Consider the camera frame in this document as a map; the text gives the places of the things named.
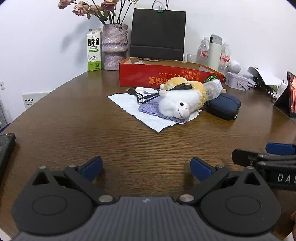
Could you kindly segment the navy blue zip pouch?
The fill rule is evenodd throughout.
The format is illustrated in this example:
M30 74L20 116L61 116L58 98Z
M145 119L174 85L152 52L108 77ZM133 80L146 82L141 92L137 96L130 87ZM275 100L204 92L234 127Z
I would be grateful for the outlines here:
M241 101L230 94L221 93L217 98L205 103L204 110L221 119L236 120Z

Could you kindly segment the yellow white plush alpaca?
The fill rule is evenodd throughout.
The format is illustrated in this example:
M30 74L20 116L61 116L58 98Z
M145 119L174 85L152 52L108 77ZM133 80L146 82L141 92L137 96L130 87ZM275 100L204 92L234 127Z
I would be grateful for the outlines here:
M159 112L170 118L186 119L207 100L204 84L173 77L159 86Z

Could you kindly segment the small clear plastic bottle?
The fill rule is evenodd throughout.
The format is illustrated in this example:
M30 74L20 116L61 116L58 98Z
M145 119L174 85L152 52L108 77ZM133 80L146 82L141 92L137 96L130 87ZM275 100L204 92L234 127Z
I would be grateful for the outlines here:
M216 99L222 93L223 87L221 81L218 79L208 81L203 85L207 94L207 101Z

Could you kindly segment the purple knitted cloth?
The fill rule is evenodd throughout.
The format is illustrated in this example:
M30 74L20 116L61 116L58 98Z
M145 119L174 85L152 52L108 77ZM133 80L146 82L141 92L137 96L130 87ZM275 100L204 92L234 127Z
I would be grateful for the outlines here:
M147 103L140 104L138 107L138 111L140 111L141 113L158 116L166 120L174 121L176 123L186 123L189 121L189 118L175 118L175 117L169 117L161 114L159 112L159 100L160 100L160 97L157 97Z

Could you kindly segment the black tablet screen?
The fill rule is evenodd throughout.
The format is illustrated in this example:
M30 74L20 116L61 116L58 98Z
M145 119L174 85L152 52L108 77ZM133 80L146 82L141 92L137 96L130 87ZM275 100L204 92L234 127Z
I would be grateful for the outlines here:
M289 118L296 118L296 79L290 71L287 72L287 87L273 104Z

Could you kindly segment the white printed tin box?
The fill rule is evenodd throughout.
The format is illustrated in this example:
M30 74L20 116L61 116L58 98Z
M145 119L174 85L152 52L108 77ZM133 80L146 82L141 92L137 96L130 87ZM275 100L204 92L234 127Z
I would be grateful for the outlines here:
M226 74L225 84L237 90L241 90L241 91L249 90L248 79L246 77L242 77L238 74L234 74L231 72L228 72Z

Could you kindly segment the black device left edge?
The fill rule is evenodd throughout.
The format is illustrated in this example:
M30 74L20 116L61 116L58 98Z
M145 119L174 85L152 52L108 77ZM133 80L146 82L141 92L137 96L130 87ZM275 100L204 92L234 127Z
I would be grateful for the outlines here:
M8 165L10 155L14 149L16 143L16 136L14 133L7 133L1 135L1 154L0 154L0 182L3 180L3 176Z

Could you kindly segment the white round cap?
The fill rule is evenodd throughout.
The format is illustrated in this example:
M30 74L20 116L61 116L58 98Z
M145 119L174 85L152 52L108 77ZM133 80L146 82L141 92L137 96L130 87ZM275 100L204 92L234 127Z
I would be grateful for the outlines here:
M143 93L143 92L145 92L145 88L144 87L136 87L135 91L139 92L139 93Z

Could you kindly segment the clear water bottle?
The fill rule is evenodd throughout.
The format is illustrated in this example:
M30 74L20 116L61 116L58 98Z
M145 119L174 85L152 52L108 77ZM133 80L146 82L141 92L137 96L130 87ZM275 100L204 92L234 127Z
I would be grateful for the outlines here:
M209 37L204 37L197 51L196 62L199 64L207 65L209 49Z
M221 48L219 67L218 67L218 71L220 73L223 74L225 72L225 68L230 61L230 56L231 56L231 53L230 53L229 44L227 42L224 42Z

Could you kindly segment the left clear water bottle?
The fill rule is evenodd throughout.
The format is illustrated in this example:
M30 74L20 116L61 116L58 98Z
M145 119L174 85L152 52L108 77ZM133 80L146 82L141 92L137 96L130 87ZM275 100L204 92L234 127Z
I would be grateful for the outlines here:
M209 37L204 37L197 51L196 62L199 64L207 65L209 49Z

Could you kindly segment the red cardboard box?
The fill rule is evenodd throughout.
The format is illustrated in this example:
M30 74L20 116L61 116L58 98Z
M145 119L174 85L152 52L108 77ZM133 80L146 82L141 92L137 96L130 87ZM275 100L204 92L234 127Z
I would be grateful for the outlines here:
M129 57L119 63L119 86L158 88L174 77L205 83L224 75L205 65L177 60Z

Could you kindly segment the white thermos flask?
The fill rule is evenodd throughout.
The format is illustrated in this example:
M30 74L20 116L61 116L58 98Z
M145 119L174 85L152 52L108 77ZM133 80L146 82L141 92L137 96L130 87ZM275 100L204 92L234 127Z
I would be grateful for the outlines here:
M209 40L207 66L216 71L219 68L221 49L222 38L218 35L212 34Z

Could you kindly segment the green white milk carton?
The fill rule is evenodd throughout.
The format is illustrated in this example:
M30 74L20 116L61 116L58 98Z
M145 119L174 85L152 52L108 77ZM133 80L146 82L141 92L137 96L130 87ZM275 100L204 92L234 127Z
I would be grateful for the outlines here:
M101 28L89 29L87 33L88 71L102 69L101 63Z

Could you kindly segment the black paper bag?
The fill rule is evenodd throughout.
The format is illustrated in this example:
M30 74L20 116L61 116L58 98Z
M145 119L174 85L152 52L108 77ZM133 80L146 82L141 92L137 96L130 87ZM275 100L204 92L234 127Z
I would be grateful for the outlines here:
M130 56L145 59L183 60L186 12L156 9L133 11Z

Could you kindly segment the dried pink flower bouquet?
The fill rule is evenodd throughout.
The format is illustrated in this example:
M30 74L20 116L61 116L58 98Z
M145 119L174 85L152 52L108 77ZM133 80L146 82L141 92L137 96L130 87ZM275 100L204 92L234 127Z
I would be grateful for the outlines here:
M137 0L104 0L101 4L96 4L95 1L60 0L58 2L58 8L65 9L73 5L72 13L74 13L74 15L86 16L88 19L95 16L102 25L106 25L107 22L109 22L109 24L122 25L131 6L135 6L137 3Z

